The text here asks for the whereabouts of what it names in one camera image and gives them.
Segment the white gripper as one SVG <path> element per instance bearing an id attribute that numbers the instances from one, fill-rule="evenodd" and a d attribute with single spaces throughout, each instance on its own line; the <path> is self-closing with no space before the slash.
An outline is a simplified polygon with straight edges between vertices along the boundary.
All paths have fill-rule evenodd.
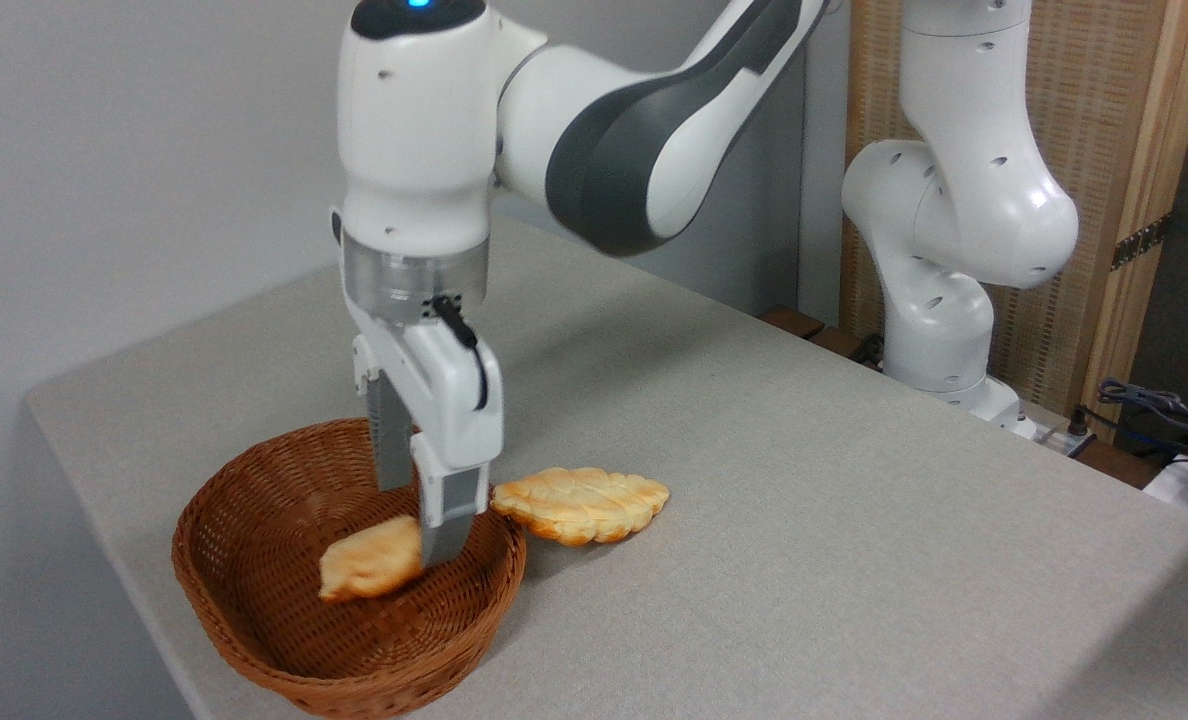
<path id="1" fill-rule="evenodd" d="M 486 293 L 489 244 L 451 255 L 383 252 L 358 241 L 331 209 L 353 337 L 353 377 L 366 406 L 379 491 L 419 473 L 425 569 L 456 558 L 488 506 L 489 461 L 503 447 L 501 374 L 463 318 Z M 424 432 L 416 432 L 422 427 Z"/>

